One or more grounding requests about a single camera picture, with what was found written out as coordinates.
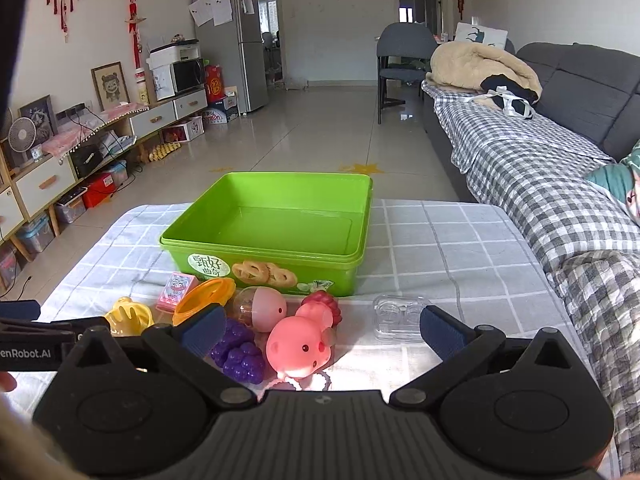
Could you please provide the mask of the person left hand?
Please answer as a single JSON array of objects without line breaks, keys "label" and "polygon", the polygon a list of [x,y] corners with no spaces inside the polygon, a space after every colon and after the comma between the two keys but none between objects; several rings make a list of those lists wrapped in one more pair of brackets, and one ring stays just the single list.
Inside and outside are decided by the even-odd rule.
[{"label": "person left hand", "polygon": [[15,378],[8,372],[0,372],[0,388],[4,392],[11,392],[16,388]]}]

